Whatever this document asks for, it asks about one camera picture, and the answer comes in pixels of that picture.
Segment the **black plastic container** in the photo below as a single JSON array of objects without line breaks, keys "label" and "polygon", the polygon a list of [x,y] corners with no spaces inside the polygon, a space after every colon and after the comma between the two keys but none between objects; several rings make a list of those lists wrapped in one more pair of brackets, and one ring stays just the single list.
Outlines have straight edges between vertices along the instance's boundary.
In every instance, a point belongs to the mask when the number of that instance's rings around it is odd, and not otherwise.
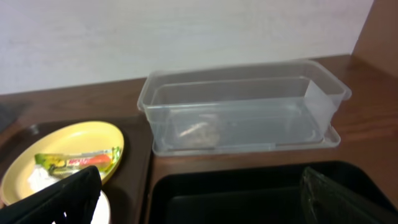
[{"label": "black plastic container", "polygon": [[398,214],[359,168],[345,162],[319,162],[170,175],[154,188],[149,223],[306,223],[300,178],[307,166]]}]

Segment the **wooden surface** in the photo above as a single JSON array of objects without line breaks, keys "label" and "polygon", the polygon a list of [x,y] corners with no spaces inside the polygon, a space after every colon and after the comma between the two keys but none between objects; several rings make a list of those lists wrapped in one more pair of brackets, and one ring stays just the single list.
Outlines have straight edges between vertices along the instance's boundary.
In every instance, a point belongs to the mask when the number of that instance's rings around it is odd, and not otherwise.
[{"label": "wooden surface", "polygon": [[398,1],[374,0],[353,54],[398,77]]},{"label": "wooden surface", "polygon": [[[150,186],[168,174],[341,160],[363,171],[398,206],[398,78],[349,56],[318,59],[353,91],[332,125],[342,140],[336,149],[197,157],[154,157]],[[23,127],[44,121],[132,116],[144,80],[0,96],[18,122],[0,134],[0,144]]]}]

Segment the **transparent storage box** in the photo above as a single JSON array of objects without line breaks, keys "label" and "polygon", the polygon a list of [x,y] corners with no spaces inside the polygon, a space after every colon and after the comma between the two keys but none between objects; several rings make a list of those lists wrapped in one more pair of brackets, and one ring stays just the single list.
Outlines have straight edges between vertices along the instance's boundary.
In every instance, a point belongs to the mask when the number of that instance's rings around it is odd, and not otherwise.
[{"label": "transparent storage box", "polygon": [[351,90],[319,63],[155,72],[138,101],[160,156],[334,147]]}]

